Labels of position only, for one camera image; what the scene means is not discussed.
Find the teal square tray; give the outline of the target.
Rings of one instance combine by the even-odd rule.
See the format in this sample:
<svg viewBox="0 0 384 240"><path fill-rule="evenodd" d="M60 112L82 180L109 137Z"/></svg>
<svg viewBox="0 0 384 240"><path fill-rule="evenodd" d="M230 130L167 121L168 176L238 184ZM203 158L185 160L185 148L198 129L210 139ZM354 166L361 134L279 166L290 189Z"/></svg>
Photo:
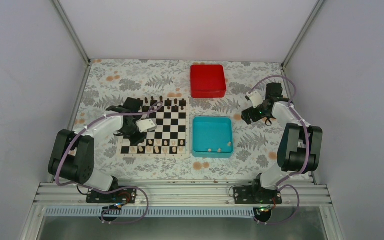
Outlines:
<svg viewBox="0 0 384 240"><path fill-rule="evenodd" d="M191 154L196 158L228 159L233 155L232 121L225 116L196 116L192 122Z"/></svg>

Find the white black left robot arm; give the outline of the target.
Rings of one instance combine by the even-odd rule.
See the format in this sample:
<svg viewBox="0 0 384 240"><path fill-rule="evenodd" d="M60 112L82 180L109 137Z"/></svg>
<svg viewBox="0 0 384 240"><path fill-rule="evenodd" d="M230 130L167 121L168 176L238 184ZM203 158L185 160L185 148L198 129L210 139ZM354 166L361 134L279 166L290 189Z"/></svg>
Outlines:
<svg viewBox="0 0 384 240"><path fill-rule="evenodd" d="M95 144L110 135L128 139L134 146L143 143L147 132L157 127L150 115L163 105L156 101L145 111L142 101L129 97L124 105L110 106L100 118L79 131L59 131L48 164L56 185L75 184L99 193L108 203L114 202L123 188L118 186L116 177L95 169Z"/></svg>

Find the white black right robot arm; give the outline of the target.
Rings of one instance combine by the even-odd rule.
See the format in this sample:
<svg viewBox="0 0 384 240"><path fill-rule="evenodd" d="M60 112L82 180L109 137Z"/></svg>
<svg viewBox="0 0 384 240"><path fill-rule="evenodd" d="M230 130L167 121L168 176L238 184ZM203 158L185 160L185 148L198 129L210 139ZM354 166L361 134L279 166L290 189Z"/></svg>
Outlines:
<svg viewBox="0 0 384 240"><path fill-rule="evenodd" d="M260 173L251 185L251 198L258 204L276 197L278 187L292 176L313 172L319 166L323 130L304 120L293 101L285 98L282 92L282 85L275 82L267 84L265 96L252 89L246 94L252 106L241 113L241 119L247 125L274 119L283 128L277 164Z"/></svg>

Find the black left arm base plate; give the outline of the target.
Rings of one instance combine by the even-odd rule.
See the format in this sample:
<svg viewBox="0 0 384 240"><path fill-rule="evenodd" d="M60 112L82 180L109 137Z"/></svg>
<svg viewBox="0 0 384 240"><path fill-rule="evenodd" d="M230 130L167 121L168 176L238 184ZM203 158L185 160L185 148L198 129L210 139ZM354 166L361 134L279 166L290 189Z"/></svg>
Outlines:
<svg viewBox="0 0 384 240"><path fill-rule="evenodd" d="M137 190L128 188L115 193L103 194L90 190L86 197L88 204L134 204L136 201Z"/></svg>

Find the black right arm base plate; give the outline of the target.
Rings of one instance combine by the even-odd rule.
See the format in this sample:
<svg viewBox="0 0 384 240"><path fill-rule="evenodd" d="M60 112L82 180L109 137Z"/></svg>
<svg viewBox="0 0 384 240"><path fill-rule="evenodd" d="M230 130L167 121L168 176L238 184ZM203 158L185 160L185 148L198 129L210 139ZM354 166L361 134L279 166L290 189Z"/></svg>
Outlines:
<svg viewBox="0 0 384 240"><path fill-rule="evenodd" d="M253 189L252 186L235 186L233 198L236 205L280 205L283 203L282 195L277 190L265 188Z"/></svg>

